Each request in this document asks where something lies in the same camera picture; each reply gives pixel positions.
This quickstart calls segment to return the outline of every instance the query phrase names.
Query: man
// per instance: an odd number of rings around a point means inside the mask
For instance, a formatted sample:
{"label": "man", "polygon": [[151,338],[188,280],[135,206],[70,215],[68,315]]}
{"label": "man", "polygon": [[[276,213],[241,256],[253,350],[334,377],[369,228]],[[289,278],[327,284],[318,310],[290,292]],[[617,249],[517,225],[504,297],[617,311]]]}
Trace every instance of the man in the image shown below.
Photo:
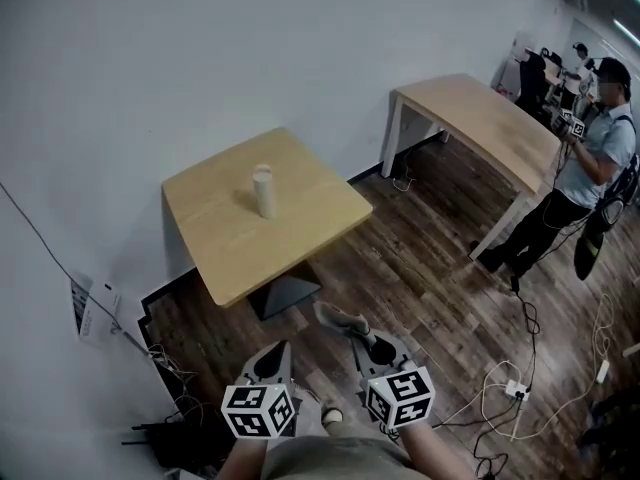
{"label": "man", "polygon": [[398,429],[408,456],[386,436],[343,423],[338,409],[327,411],[322,424],[328,436],[292,438],[268,453],[264,440],[239,439],[216,478],[475,480],[424,420]]}
{"label": "man", "polygon": [[605,111],[593,121],[584,142],[571,134],[560,137],[572,151],[557,174],[553,190],[516,226],[504,244],[480,254],[480,262],[490,272],[507,262],[516,276],[522,276],[561,229],[585,218],[595,208],[607,187],[631,161],[636,134],[629,107],[629,72],[621,62],[606,58],[596,75]]}
{"label": "man", "polygon": [[573,103],[580,93],[580,84],[589,79],[590,71],[595,66],[593,59],[589,58],[589,49],[584,44],[576,43],[573,45],[573,49],[578,54],[580,62],[573,72],[567,72],[567,82],[560,101],[560,106],[567,110],[573,110]]}

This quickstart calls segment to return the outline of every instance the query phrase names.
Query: wooden floor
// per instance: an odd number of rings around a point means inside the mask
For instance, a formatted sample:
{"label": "wooden floor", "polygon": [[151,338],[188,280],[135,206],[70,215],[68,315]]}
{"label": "wooden floor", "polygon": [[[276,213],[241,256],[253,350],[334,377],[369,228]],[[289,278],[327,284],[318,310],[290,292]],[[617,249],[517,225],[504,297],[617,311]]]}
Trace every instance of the wooden floor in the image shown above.
{"label": "wooden floor", "polygon": [[[508,359],[525,372],[532,348],[508,272],[490,275],[467,258],[468,244],[480,240],[500,218],[515,197],[513,190],[455,140],[426,144],[408,161],[417,178],[408,192],[396,190],[391,179],[378,174],[357,182],[355,188],[375,208],[373,216],[312,258],[324,286],[312,299],[362,313],[373,327],[406,342],[434,381],[437,395],[430,422],[436,424],[470,401],[498,362]],[[545,186],[537,201],[548,191]],[[585,399],[568,406],[541,436],[514,442],[495,434],[484,438],[480,452],[509,454],[500,478],[578,479],[590,474],[592,465],[579,459],[574,444],[586,427],[590,403],[640,379],[640,354],[626,360],[620,355],[640,341],[640,287],[632,285],[640,274],[639,227],[640,212],[632,207],[607,235],[586,282],[573,272],[575,237],[521,281],[521,295],[538,308],[541,333],[535,382],[523,405],[519,436],[536,432],[560,405],[589,385],[594,368],[591,332],[605,293],[615,305],[612,368],[603,386],[596,385]],[[356,397],[359,377],[349,344],[319,326],[313,300],[260,322],[246,301],[227,310],[216,307],[194,273],[150,304],[148,330],[184,368],[198,372],[190,392],[217,404],[247,358],[288,339],[297,382],[368,422]],[[505,365],[491,380],[506,382],[516,375]],[[509,404],[500,388],[487,392],[488,415]],[[477,400],[454,421],[480,417]],[[510,432],[512,426],[501,430]],[[470,450],[486,428],[438,432],[475,468]]]}

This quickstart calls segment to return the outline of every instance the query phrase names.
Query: square table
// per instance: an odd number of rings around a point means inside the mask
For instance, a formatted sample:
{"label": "square table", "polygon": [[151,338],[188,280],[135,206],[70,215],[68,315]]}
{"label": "square table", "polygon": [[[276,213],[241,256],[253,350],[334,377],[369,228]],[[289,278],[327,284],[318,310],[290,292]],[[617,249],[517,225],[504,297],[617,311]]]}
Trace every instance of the square table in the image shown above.
{"label": "square table", "polygon": [[[277,214],[258,214],[253,169],[273,173]],[[299,139],[277,128],[162,184],[169,208],[214,302],[248,296],[267,318],[321,286],[304,260],[363,222],[371,205]]]}

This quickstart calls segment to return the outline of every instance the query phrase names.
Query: long wooden desk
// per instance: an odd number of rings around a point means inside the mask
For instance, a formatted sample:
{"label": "long wooden desk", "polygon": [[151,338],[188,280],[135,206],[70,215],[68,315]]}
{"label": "long wooden desk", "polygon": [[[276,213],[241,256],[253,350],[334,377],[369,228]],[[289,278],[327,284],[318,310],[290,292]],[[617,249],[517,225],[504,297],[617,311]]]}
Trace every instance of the long wooden desk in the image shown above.
{"label": "long wooden desk", "polygon": [[464,143],[502,174],[519,192],[502,218],[470,254],[486,249],[535,195],[560,141],[535,119],[469,75],[449,75],[395,90],[396,102],[382,175],[391,173],[398,149],[404,105],[424,115]]}

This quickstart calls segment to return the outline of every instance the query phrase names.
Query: power strip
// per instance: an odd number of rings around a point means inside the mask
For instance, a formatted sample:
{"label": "power strip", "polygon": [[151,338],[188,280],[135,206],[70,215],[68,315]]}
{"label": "power strip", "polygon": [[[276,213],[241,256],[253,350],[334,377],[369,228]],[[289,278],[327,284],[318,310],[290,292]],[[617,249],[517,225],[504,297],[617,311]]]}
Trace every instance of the power strip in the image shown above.
{"label": "power strip", "polygon": [[507,382],[507,387],[504,389],[504,392],[508,397],[511,398],[519,398],[523,402],[529,400],[529,392],[527,391],[527,386],[524,384],[520,384],[513,379],[509,379]]}

